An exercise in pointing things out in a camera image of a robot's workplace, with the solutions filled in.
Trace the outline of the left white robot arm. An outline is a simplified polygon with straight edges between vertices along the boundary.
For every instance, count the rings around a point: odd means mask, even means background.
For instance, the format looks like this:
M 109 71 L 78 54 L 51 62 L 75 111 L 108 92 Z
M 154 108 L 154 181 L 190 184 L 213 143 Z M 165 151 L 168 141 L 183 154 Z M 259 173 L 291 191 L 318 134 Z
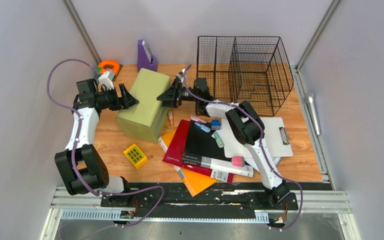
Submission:
M 70 195 L 92 193 L 114 195 L 120 206 L 129 206 L 133 193 L 122 176 L 111 175 L 94 146 L 96 127 L 102 110 L 126 110 L 139 103 L 120 84 L 121 96 L 112 88 L 98 90 L 96 80 L 87 79 L 76 83 L 78 94 L 70 108 L 73 129 L 64 151 L 55 154 L 54 161 L 63 184 Z

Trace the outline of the green drawer cabinet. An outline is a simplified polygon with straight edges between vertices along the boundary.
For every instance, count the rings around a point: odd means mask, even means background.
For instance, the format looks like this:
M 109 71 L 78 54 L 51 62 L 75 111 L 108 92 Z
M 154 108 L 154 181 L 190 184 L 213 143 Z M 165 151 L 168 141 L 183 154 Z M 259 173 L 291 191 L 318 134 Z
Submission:
M 168 108 L 157 97 L 171 85 L 171 77 L 142 68 L 129 90 L 138 104 L 120 110 L 116 120 L 126 137 L 156 144 L 166 119 Z

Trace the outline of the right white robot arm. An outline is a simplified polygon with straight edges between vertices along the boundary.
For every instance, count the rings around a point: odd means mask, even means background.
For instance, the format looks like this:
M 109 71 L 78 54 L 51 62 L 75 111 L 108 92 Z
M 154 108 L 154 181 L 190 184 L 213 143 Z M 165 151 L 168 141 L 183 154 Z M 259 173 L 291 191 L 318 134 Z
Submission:
M 207 117 L 217 117 L 228 121 L 235 139 L 250 152 L 267 189 L 266 204 L 278 209 L 290 193 L 287 179 L 280 175 L 265 146 L 265 125 L 248 101 L 228 103 L 210 94 L 205 78 L 197 78 L 193 87 L 186 85 L 184 77 L 176 77 L 171 86 L 156 98 L 163 106 L 178 108 L 183 101 L 195 102 Z

